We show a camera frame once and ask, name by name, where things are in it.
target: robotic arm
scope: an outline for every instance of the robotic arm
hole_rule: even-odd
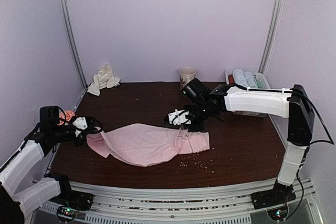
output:
[[[59,107],[41,108],[40,122],[25,137],[21,147],[0,168],[1,224],[23,224],[34,210],[56,196],[58,196],[55,198],[56,202],[63,200],[72,202],[72,205],[68,206],[78,210],[88,210],[91,206],[93,195],[71,190],[66,175],[49,174],[38,183],[16,193],[22,179],[56,144],[74,141],[75,145],[79,146],[86,141],[86,135],[102,131],[101,124],[89,116],[85,118],[74,116],[69,122],[63,120],[62,125],[59,125],[59,122]]]
[[[182,92],[193,102],[184,110],[175,110],[164,120],[173,125],[185,125],[190,131],[204,130],[203,121],[226,111],[249,111],[281,116],[289,119],[288,148],[270,191],[252,194],[255,209],[283,204],[296,198],[292,183],[305,162],[312,139],[314,112],[307,102],[301,85],[292,89],[263,90],[221,84],[213,91],[198,79],[189,82]]]

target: metal corner post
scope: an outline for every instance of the metal corner post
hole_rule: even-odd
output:
[[[264,75],[266,75],[267,70],[268,70],[268,66],[269,66],[269,62],[270,62],[270,58],[272,54],[272,49],[273,49],[274,41],[275,41],[274,36],[275,36],[276,28],[279,22],[279,16],[281,13],[283,1],[284,0],[274,0],[273,12],[271,16],[271,22],[270,22],[270,26],[268,30],[264,53],[262,55],[263,57],[261,59],[259,70],[258,70],[258,72],[263,73]]]
[[[88,84],[86,82],[84,72],[83,72],[83,68],[82,68],[82,65],[81,65],[80,60],[79,60],[78,51],[77,51],[75,38],[74,38],[74,33],[72,31],[72,26],[71,26],[71,22],[70,22],[67,0],[60,0],[60,2],[61,2],[61,6],[62,6],[63,18],[64,18],[66,30],[67,30],[67,37],[68,37],[68,40],[69,40],[71,54],[72,54],[73,60],[75,62],[75,67],[76,67],[77,73],[79,75],[80,81],[82,83],[82,86],[83,86],[84,89],[86,89],[88,87]]]

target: orange object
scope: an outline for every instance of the orange object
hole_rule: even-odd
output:
[[[63,114],[63,112],[59,113],[59,118],[65,119],[65,120],[67,120],[67,121],[70,121],[70,119],[71,119],[73,116],[76,115],[76,114],[74,113],[74,111],[72,111],[72,110],[65,110],[64,112],[65,112],[65,116],[66,116],[66,118],[64,118],[64,114]],[[64,122],[63,122],[63,121],[59,121],[59,124],[58,124],[58,125],[62,125],[62,124],[64,124]]]
[[[235,83],[235,79],[233,78],[233,75],[230,74],[229,75],[229,84],[234,84]]]

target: mug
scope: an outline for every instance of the mug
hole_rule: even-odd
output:
[[[196,69],[191,67],[180,68],[180,90],[191,80],[195,79]]]

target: white plastic basket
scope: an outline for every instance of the white plastic basket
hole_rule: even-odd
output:
[[[225,70],[225,79],[226,79],[226,83],[229,84],[229,75],[232,74],[232,72],[234,71],[234,69],[226,69]],[[257,72],[253,72],[252,73],[256,83],[258,85],[258,88],[260,89],[270,89],[270,85],[268,84],[268,81],[266,79],[266,77],[262,74],[262,73],[257,73]],[[257,116],[259,118],[263,118],[265,117],[266,114],[264,113],[255,113],[255,112],[249,112],[249,111],[235,111],[233,112],[233,115],[249,115],[249,116]]]

